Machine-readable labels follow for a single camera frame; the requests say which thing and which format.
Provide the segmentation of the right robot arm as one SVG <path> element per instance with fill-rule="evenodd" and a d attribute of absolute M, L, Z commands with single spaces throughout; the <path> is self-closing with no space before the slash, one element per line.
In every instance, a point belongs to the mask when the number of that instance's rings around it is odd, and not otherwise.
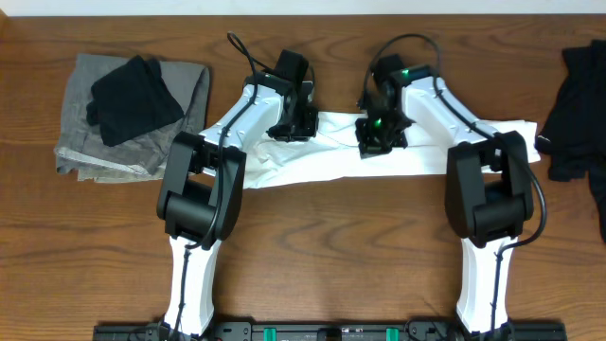
<path fill-rule="evenodd" d="M 463 251 L 462 288 L 456 303 L 458 334 L 467 339 L 512 336 L 505 307 L 508 267 L 538 190 L 526 142 L 482 122 L 429 65 L 406 67 L 397 56 L 366 74 L 379 94 L 365 90 L 356 122 L 361 156 L 406 148 L 406 129 L 418 125 L 446 154 L 445 212 Z"/>

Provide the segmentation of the white t-shirt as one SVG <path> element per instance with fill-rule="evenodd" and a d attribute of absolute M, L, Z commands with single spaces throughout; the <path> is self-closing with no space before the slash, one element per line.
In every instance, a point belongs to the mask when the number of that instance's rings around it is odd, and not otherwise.
<path fill-rule="evenodd" d="M 405 130 L 409 146 L 362 158 L 355 121 L 362 114 L 321 112 L 316 137 L 307 142 L 278 142 L 260 137 L 246 151 L 243 187 L 271 188 L 344 177 L 441 175 L 447 156 L 419 125 Z"/>

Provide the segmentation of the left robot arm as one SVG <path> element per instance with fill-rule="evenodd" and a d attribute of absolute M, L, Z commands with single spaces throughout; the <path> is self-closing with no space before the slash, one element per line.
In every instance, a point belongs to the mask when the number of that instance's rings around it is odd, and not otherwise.
<path fill-rule="evenodd" d="M 315 135 L 312 81 L 270 72 L 248 77 L 241 97 L 214 125 L 178 134 L 169 149 L 157 215 L 173 256 L 162 340 L 199 340 L 209 328 L 217 258 L 241 211 L 248 150 L 264 135 L 303 142 Z"/>

